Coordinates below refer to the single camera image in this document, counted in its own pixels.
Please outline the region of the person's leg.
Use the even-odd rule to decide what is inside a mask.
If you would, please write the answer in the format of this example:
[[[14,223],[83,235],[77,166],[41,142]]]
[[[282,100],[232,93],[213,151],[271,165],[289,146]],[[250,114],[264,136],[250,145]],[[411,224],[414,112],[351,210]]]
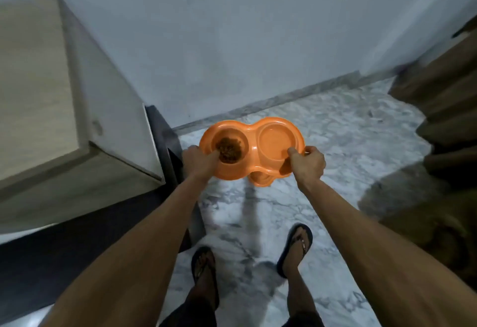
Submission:
[[[289,317],[297,312],[314,312],[318,313],[314,304],[312,294],[310,293],[306,283],[304,282],[299,267],[291,270],[287,278],[289,291],[287,296],[287,308]]]
[[[191,271],[194,287],[181,306],[176,327],[217,327],[219,292],[216,259],[210,247],[202,246],[194,253]]]

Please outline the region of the dark cabinet base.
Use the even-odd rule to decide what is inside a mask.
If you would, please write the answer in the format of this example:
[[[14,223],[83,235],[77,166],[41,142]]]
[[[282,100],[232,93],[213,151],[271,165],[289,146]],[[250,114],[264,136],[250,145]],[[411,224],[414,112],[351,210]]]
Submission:
[[[155,106],[146,107],[165,185],[29,234],[0,235],[0,326],[51,306],[92,261],[158,209],[182,182],[175,131]]]

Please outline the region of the person's left leg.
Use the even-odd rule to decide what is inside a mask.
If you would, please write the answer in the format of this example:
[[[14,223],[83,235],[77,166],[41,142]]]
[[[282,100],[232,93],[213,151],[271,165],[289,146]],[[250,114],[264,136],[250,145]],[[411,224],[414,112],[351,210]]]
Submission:
[[[191,271],[194,287],[181,306],[176,327],[217,327],[219,292],[216,259],[210,247],[202,246],[194,253]]]

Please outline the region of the light wooden cabinet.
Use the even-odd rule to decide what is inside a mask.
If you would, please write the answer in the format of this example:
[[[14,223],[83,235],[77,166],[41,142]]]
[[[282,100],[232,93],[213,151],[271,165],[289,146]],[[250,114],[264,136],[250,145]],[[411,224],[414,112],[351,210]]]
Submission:
[[[65,2],[0,1],[0,244],[164,184],[144,102]]]

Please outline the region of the brown curtain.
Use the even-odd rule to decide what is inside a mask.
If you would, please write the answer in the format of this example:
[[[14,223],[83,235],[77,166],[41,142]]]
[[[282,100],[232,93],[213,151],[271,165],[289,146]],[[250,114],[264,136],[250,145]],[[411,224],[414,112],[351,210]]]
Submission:
[[[444,44],[400,71],[388,93],[424,114],[416,134],[430,153],[374,183],[358,205],[477,293],[477,14]]]

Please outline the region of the person's right forearm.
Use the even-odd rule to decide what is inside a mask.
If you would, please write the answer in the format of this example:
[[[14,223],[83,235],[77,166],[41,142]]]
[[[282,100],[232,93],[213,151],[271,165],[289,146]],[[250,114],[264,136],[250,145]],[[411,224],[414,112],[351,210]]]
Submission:
[[[320,179],[298,178],[382,327],[477,327],[477,294]]]

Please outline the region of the person's right hand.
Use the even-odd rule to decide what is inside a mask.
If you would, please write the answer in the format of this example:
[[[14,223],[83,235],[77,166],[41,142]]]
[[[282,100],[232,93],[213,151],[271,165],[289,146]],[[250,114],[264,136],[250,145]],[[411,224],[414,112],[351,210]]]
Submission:
[[[320,180],[326,167],[323,153],[315,146],[305,146],[303,159],[290,163],[298,188],[306,193]]]

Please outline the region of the orange double pet bowl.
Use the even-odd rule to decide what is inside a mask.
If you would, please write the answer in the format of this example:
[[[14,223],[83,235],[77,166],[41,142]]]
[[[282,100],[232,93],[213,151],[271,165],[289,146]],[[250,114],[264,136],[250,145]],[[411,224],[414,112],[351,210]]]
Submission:
[[[279,117],[265,117],[253,124],[236,120],[217,122],[204,132],[199,148],[209,154],[223,137],[240,140],[242,159],[234,164],[219,160],[214,176],[225,181],[247,177],[257,187],[267,187],[276,179],[289,177],[287,149],[294,147],[300,153],[305,149],[300,130],[291,121]]]

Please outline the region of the person's right leg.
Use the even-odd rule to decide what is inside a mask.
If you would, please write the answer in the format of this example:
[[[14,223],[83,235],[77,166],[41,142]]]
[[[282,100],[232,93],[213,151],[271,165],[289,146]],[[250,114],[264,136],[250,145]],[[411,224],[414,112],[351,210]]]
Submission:
[[[287,296],[287,308],[289,317],[297,312],[314,312],[318,313],[314,304],[312,294],[310,293],[306,283],[304,282],[299,267],[291,270],[287,278],[289,291]]]

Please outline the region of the person's left hand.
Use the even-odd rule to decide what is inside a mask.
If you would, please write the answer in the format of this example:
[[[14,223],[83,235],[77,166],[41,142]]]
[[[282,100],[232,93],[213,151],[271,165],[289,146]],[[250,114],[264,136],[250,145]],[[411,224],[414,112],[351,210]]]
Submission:
[[[189,146],[183,151],[183,165],[186,179],[195,179],[207,184],[214,176],[218,163],[201,163],[200,158],[205,154],[197,145]]]

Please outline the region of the person's left forearm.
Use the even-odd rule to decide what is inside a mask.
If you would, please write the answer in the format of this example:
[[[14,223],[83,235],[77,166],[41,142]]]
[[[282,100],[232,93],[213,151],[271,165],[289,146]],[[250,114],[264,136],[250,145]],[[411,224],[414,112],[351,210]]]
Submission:
[[[39,327],[155,327],[192,211],[206,185],[204,176],[189,175],[68,286]]]

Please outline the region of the brown pet food kibble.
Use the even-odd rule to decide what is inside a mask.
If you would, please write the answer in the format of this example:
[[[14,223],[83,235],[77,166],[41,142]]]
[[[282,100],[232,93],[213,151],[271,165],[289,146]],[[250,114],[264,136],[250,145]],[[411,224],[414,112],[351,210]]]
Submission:
[[[219,152],[219,160],[226,164],[234,164],[242,159],[241,142],[238,139],[223,137],[215,144]]]

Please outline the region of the black flip-flop sandal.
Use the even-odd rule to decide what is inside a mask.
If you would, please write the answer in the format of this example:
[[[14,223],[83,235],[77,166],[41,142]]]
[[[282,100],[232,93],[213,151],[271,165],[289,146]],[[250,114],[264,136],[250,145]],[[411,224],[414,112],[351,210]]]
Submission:
[[[313,244],[313,233],[303,223],[296,223],[289,231],[283,251],[276,264],[277,273],[287,279],[289,272],[298,269]]]
[[[194,253],[191,261],[194,287],[190,295],[203,297],[216,311],[219,307],[216,258],[209,246],[201,246]]]

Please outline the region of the person's dark shorts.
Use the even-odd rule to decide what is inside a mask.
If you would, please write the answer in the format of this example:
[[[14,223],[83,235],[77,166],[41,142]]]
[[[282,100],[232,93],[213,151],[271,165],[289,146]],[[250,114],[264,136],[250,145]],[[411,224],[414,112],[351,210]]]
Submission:
[[[203,297],[186,300],[158,327],[217,327],[215,311]],[[314,312],[297,312],[281,327],[325,327]]]

